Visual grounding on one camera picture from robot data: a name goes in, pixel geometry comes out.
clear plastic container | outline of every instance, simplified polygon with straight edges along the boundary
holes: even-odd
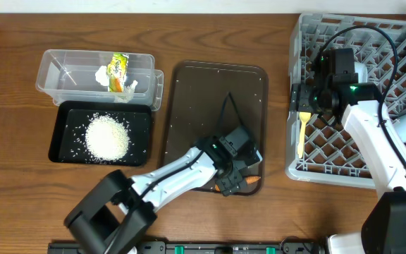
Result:
[[[122,53],[129,56],[125,86],[138,82],[134,96],[127,100],[121,92],[108,92],[96,81],[100,66],[107,66],[114,52],[84,50],[45,51],[37,75],[36,87],[53,97],[54,104],[67,100],[86,102],[120,102],[143,104],[153,111],[161,106],[164,74],[154,70],[154,57],[149,54]]]

wooden surface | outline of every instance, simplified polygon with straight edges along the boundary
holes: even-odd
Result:
[[[46,253],[71,240],[63,219],[111,166],[57,164],[47,153],[56,119],[35,89],[47,49],[152,54],[166,76],[151,158],[127,175],[156,169],[173,67],[186,59],[257,65],[269,75],[263,189],[223,198],[188,192],[159,211],[149,235],[171,241],[281,241],[358,231],[375,191],[292,181],[285,175],[288,50],[298,15],[0,14],[0,253]]]

green clip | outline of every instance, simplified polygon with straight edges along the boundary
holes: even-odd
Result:
[[[175,254],[184,254],[184,246],[175,246]]]
[[[276,251],[276,249],[274,247],[267,247],[266,248],[266,254],[275,254],[275,251]]]

plastic crate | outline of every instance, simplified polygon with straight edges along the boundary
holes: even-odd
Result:
[[[406,21],[303,13],[290,38],[291,84],[310,83],[314,75],[309,70],[310,63],[320,47],[338,31],[353,25],[381,28],[394,41],[398,48],[399,71],[386,105],[392,119],[406,114]],[[353,48],[355,61],[366,64],[368,81],[383,91],[393,69],[393,53],[386,39],[374,30],[356,29],[337,37],[328,49],[348,47]],[[342,126],[331,128],[313,115],[306,127],[302,159],[297,156],[299,132],[298,113],[290,113],[286,123],[285,170],[291,179],[375,188],[358,147]]]

white wall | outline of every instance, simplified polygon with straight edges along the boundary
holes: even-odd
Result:
[[[406,13],[406,0],[0,0],[0,13]]]

